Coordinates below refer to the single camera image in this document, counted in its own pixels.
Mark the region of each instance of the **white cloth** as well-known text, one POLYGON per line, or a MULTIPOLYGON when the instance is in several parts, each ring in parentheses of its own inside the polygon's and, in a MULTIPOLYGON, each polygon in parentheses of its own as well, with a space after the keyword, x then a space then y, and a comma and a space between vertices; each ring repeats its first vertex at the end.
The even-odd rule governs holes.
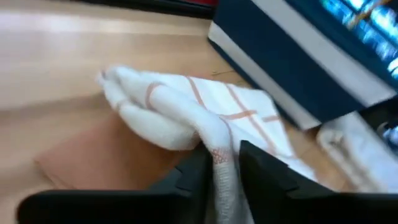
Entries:
POLYGON ((324 124, 317 141, 359 191, 398 193, 398 157, 357 112, 324 124))
POLYGON ((213 156, 217 223, 252 223, 234 161, 241 140, 314 179, 263 91, 127 67, 110 68, 98 80, 112 108, 144 139, 168 150, 191 150, 203 141, 213 156))

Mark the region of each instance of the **wooden table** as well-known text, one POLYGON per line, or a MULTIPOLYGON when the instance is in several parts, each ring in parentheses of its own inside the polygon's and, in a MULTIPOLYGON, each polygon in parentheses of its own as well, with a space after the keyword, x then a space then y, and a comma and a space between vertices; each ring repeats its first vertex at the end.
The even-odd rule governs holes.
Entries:
MULTIPOLYGON (((24 172, 21 159, 109 114, 95 83, 98 71, 109 65, 247 85, 206 41, 209 25, 203 19, 72 2, 1 1, 0 175, 12 180, 24 172)), ((353 189, 313 134, 286 127, 297 154, 322 184, 353 189)))

